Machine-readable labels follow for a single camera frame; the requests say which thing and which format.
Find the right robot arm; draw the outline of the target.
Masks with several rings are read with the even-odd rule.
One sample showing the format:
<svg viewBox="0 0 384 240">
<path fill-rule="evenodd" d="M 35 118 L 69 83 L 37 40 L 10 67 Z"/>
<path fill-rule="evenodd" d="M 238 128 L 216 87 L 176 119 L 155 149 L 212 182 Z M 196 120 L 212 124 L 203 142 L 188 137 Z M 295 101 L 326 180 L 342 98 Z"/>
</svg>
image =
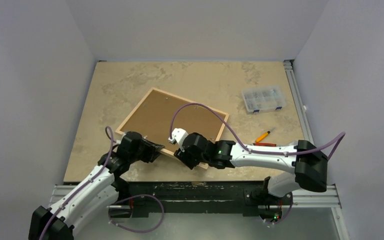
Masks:
<svg viewBox="0 0 384 240">
<path fill-rule="evenodd" d="M 190 169 L 205 163 L 216 169 L 281 170 L 281 174 L 266 178 L 260 191 L 262 200 L 268 204 L 298 189 L 316 193 L 327 190 L 328 157 L 307 140 L 286 146 L 244 145 L 232 140 L 211 142 L 201 134 L 188 134 L 176 128 L 168 141 L 178 145 L 174 156 Z"/>
</svg>

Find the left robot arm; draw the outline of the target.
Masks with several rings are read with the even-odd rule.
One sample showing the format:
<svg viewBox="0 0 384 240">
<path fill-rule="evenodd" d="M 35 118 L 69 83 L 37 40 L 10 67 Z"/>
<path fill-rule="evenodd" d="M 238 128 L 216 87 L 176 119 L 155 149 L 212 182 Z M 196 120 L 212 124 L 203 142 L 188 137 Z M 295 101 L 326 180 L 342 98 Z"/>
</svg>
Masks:
<svg viewBox="0 0 384 240">
<path fill-rule="evenodd" d="M 33 212 L 28 239 L 73 240 L 107 206 L 122 205 L 134 198 L 129 184 L 120 176 L 137 161 L 152 163 L 164 146 L 134 131 L 123 134 L 120 140 L 115 140 L 109 126 L 105 133 L 110 139 L 109 151 L 67 195 L 50 207 L 39 206 Z"/>
</svg>

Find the wooden picture frame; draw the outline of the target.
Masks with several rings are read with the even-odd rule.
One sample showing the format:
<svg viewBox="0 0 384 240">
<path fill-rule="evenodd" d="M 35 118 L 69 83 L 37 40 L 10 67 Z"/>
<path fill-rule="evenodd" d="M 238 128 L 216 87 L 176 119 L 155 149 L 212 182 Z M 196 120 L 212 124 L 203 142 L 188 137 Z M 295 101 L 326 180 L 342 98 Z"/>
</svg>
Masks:
<svg viewBox="0 0 384 240">
<path fill-rule="evenodd" d="M 215 142 L 221 139 L 229 114 L 221 110 L 206 109 L 200 105 L 187 105 L 192 101 L 157 88 L 151 88 L 125 120 L 115 130 L 118 134 L 133 131 L 147 140 L 163 145 L 162 155 L 174 159 L 179 148 L 169 143 L 170 126 L 187 133 L 199 133 Z"/>
</svg>

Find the yellow handled screwdriver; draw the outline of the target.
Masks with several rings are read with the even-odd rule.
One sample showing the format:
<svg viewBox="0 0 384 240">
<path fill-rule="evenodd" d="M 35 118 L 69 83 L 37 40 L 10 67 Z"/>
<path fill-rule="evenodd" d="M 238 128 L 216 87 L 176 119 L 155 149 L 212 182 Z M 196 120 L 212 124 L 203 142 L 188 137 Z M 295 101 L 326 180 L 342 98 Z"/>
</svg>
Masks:
<svg viewBox="0 0 384 240">
<path fill-rule="evenodd" d="M 257 143 L 261 143 L 265 138 L 267 138 L 270 134 L 271 134 L 271 132 L 273 131 L 273 130 L 275 130 L 276 128 L 275 127 L 273 127 L 273 128 L 271 128 L 270 130 L 267 130 L 266 132 L 264 132 L 262 135 L 260 135 L 255 141 L 254 141 L 254 143 L 255 144 L 257 144 Z"/>
</svg>

